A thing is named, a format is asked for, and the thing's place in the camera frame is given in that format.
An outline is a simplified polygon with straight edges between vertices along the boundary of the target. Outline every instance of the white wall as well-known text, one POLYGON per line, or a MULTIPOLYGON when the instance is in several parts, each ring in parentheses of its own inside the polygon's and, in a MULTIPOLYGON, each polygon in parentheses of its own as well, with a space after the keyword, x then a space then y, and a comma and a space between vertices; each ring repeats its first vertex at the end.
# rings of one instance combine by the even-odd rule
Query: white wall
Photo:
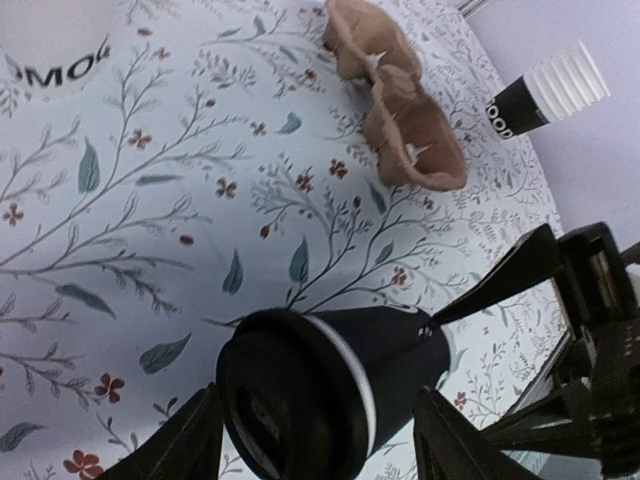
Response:
POLYGON ((493 0, 470 20, 507 83, 582 39, 613 93, 532 134, 566 229, 640 241, 640 0, 493 0))

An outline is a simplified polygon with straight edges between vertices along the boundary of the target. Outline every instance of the gray-green leaf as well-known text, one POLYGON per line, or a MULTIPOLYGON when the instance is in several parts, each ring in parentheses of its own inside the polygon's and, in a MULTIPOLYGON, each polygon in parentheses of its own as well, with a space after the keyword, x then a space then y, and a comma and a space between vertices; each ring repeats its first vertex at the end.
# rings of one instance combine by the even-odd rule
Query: gray-green leaf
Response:
POLYGON ((234 250, 233 260, 231 261, 229 273, 227 274, 227 277, 224 279, 224 282, 222 284, 222 291, 231 295, 235 295, 236 293, 238 293, 238 290, 240 290, 240 287, 242 286, 242 279, 242 263, 240 263, 238 250, 234 250))
POLYGON ((66 285, 60 285, 56 287, 56 292, 60 295, 79 300, 87 307, 99 310, 104 313, 108 313, 113 318, 116 318, 116 314, 113 313, 111 307, 105 303, 99 296, 84 288, 76 285, 75 283, 67 283, 66 285))
POLYGON ((462 357, 464 357, 464 354, 467 353, 467 350, 469 350, 469 349, 468 348, 463 348, 456 355, 456 370, 460 367, 460 363, 462 363, 462 357))
POLYGON ((386 212, 387 202, 384 201, 382 194, 376 190, 372 184, 369 184, 369 193, 371 194, 371 198, 373 199, 373 203, 375 203, 378 212, 380 212, 380 214, 386 212))
POLYGON ((231 36, 235 35, 236 33, 238 33, 240 30, 242 30, 242 27, 240 27, 240 28, 232 28, 230 30, 225 30, 220 35, 218 35, 218 38, 231 37, 231 36))
POLYGON ((89 139, 84 139, 85 149, 80 168, 78 169, 78 192, 90 193, 100 185, 100 165, 98 163, 98 153, 93 148, 89 139))
POLYGON ((136 185, 139 187, 143 187, 145 185, 153 185, 156 183, 166 183, 173 180, 181 180, 182 178, 183 177, 181 175, 143 175, 138 180, 136 180, 136 185))
POLYGON ((305 283, 309 280, 309 246, 306 238, 302 239, 302 243, 291 257, 289 277, 299 283, 305 283))
POLYGON ((501 308, 500 310, 502 310, 502 323, 504 323, 505 327, 509 328, 509 319, 507 318, 507 309, 501 308))
POLYGON ((140 355, 139 363, 144 373, 153 375, 175 362, 184 347, 189 343, 190 338, 191 334, 189 333, 181 340, 171 343, 159 343, 140 355))
POLYGON ((9 295, 9 298, 4 302, 4 304, 0 307, 0 317, 4 317, 13 311, 16 307, 16 294, 12 293, 9 295))
POLYGON ((279 50, 284 56, 286 56, 293 63, 295 63, 296 65, 298 64, 298 59, 293 54, 293 52, 289 50, 287 47, 285 47, 284 45, 280 45, 279 50))
POLYGON ((21 422, 11 427, 7 433, 0 437, 0 452, 11 452, 18 448, 20 442, 37 430, 44 430, 44 425, 21 422))
POLYGON ((288 135, 298 130, 301 126, 302 120, 300 119, 300 117, 296 115, 295 112, 289 112, 289 115, 287 115, 286 123, 282 127, 280 127, 280 130, 278 130, 276 133, 279 133, 280 135, 288 135))
POLYGON ((382 251, 380 252, 380 255, 378 255, 378 258, 376 258, 376 265, 384 262, 386 259, 388 259, 391 254, 393 253, 393 242, 385 245, 385 247, 382 249, 382 251))
POLYGON ((262 22, 260 15, 256 15, 256 18, 253 19, 253 26, 256 27, 256 37, 264 35, 267 32, 267 29, 264 28, 264 23, 262 22))

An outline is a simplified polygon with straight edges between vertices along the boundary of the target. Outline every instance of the red flower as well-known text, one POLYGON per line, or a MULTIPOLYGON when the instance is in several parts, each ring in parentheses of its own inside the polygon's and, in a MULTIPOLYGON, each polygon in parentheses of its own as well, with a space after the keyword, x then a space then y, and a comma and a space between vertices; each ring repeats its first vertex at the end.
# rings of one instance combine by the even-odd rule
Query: red flower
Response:
POLYGON ((194 244, 193 237, 190 235, 180 235, 180 243, 187 247, 190 247, 194 244))
POLYGON ((153 52, 152 56, 158 57, 160 61, 162 61, 165 58, 169 58, 171 56, 171 52, 167 52, 167 49, 165 47, 160 47, 155 52, 153 52))
POLYGON ((120 401, 120 394, 116 390, 124 387, 124 380, 121 378, 114 378, 111 380, 111 375, 105 373, 100 377, 102 385, 98 385, 93 391, 100 397, 109 396, 109 403, 118 403, 120 401))
POLYGON ((135 145, 138 150, 144 150, 148 143, 151 143, 153 137, 151 135, 142 135, 142 129, 137 128, 133 131, 133 135, 129 138, 129 145, 135 145))
POLYGON ((311 179, 313 176, 311 175, 298 175, 298 179, 296 180, 296 185, 303 192, 309 193, 313 190, 313 186, 311 185, 311 179))
POLYGON ((407 281, 407 274, 404 273, 404 268, 394 267, 393 272, 391 283, 394 285, 404 285, 404 282, 407 281))
POLYGON ((9 205, 9 211, 4 212, 4 214, 2 215, 2 219, 5 222, 9 222, 9 225, 11 225, 12 227, 15 227, 23 218, 24 212, 19 212, 18 205, 15 203, 9 205))
POLYGON ((464 392, 458 392, 458 396, 453 401, 453 404, 458 407, 460 411, 464 409, 464 406, 467 404, 467 394, 464 392))
POLYGON ((251 122, 251 128, 253 128, 253 136, 257 137, 259 135, 266 135, 267 134, 267 126, 263 123, 256 123, 256 122, 251 122))
POLYGON ((69 473, 77 473, 81 480, 93 480, 104 473, 104 469, 98 465, 100 458, 97 455, 85 455, 82 450, 73 452, 73 460, 62 462, 69 473))
POLYGON ((238 184, 236 182, 231 182, 227 185, 227 181, 224 178, 219 179, 217 182, 218 190, 216 190, 216 195, 218 197, 227 197, 233 198, 236 196, 236 188, 238 188, 238 184))
POLYGON ((339 162, 335 158, 331 160, 331 166, 329 167, 329 173, 331 176, 337 176, 338 178, 343 178, 349 171, 345 166, 344 162, 339 162))

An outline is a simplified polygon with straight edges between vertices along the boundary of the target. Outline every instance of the table surface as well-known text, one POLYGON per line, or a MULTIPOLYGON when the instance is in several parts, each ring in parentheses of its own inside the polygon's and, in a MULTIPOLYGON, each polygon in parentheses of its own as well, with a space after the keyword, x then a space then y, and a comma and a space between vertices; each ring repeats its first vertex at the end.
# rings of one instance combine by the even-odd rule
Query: table surface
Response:
MULTIPOLYGON (((60 103, 0 77, 0 479, 94 478, 214 378, 239 316, 416 304, 474 285, 553 199, 527 138, 483 105, 503 84, 458 12, 378 2, 455 127, 469 184, 388 189, 359 126, 367 86, 321 47, 320 3, 127 0, 110 64, 60 103)), ((500 417, 560 338, 547 286, 450 329, 443 393, 500 417)), ((254 478, 224 447, 221 478, 254 478)), ((362 478, 415 478, 411 427, 362 478)))

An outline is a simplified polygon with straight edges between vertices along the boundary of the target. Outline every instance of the black coffee cup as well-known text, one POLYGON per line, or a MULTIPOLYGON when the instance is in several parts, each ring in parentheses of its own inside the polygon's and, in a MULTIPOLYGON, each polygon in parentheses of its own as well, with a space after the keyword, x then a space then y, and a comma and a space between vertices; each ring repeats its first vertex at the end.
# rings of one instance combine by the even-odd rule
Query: black coffee cup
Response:
POLYGON ((227 430, 268 480, 349 480, 451 368, 444 332, 406 306, 253 313, 218 359, 227 430))
POLYGON ((486 111, 493 129, 505 139, 549 123, 529 91, 524 75, 496 95, 486 111))

